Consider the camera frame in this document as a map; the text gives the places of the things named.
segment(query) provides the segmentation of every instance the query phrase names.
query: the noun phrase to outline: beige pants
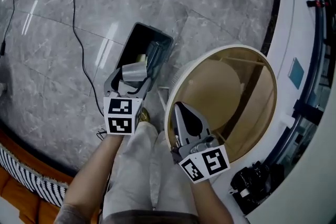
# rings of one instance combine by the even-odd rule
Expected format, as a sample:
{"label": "beige pants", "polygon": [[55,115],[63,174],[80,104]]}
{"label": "beige pants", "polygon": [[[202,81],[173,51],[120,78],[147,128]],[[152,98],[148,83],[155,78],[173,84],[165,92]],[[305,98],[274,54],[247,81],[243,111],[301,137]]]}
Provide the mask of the beige pants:
{"label": "beige pants", "polygon": [[112,188],[104,198],[103,218],[127,210],[159,210],[197,216],[190,180],[173,158],[164,132],[140,122],[120,156]]}

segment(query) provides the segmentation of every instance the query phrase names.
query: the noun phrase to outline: sleeve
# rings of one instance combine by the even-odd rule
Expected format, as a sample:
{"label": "sleeve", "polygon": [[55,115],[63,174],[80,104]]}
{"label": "sleeve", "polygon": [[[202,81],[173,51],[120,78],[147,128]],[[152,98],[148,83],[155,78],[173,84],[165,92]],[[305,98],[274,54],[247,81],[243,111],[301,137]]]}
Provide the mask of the sleeve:
{"label": "sleeve", "polygon": [[89,224],[90,220],[86,219],[72,205],[62,205],[54,224]]}

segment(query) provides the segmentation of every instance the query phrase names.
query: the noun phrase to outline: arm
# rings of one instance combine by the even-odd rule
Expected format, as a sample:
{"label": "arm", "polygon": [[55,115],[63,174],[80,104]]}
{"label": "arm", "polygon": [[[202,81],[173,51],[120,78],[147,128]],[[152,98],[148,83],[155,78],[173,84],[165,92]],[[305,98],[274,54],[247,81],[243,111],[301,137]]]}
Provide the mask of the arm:
{"label": "arm", "polygon": [[86,219],[91,219],[101,203],[122,139],[123,136],[107,135],[66,192],[64,204],[74,206]]}
{"label": "arm", "polygon": [[233,224],[231,214],[215,194],[209,180],[191,183],[191,189],[202,224]]}

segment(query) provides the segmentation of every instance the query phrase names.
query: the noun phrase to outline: person's leg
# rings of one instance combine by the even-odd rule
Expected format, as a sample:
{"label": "person's leg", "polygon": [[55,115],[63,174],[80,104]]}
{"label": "person's leg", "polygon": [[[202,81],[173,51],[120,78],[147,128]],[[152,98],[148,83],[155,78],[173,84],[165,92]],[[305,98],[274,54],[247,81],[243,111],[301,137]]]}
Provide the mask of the person's leg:
{"label": "person's leg", "polygon": [[174,164],[164,132],[159,134],[154,152],[161,168],[160,192],[155,210],[181,212],[197,216],[190,180],[181,167]]}
{"label": "person's leg", "polygon": [[116,179],[104,198],[103,218],[127,210],[151,210],[149,160],[158,132],[140,122],[120,156]]}

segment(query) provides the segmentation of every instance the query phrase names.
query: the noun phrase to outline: marble floor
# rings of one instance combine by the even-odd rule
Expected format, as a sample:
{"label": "marble floor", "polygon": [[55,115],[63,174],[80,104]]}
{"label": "marble floor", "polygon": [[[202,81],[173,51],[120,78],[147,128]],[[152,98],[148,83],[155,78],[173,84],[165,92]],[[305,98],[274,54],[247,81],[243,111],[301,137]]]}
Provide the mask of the marble floor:
{"label": "marble floor", "polygon": [[[273,0],[76,0],[77,33],[87,72],[102,105],[102,85],[114,70],[135,22],[174,38],[175,47],[157,85],[204,52],[242,43],[260,49]],[[79,169],[99,144],[103,117],[81,68],[81,48],[72,32],[72,0],[15,0],[16,11],[0,59],[0,119],[34,148]],[[13,0],[0,0],[0,38]],[[157,129],[164,111],[156,87],[145,106]]]}

